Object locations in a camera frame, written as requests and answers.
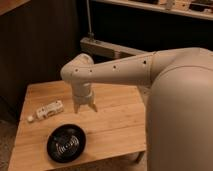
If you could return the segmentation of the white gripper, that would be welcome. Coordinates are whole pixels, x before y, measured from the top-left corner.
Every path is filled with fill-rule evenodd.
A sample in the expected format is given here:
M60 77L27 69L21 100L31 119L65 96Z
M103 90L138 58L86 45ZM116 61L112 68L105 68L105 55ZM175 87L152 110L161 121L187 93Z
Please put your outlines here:
M73 84L72 94L74 101L74 112L78 113L80 105L88 104L91 109L98 112L96 105L94 104L94 92L90 83Z

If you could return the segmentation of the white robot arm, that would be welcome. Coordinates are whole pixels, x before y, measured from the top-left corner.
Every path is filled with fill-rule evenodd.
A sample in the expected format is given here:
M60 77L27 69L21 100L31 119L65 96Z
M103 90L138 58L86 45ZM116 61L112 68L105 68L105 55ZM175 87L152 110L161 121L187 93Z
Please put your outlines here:
M81 53L60 74L76 108L94 104L93 83L147 87L147 171L213 171L213 51L161 50L99 64Z

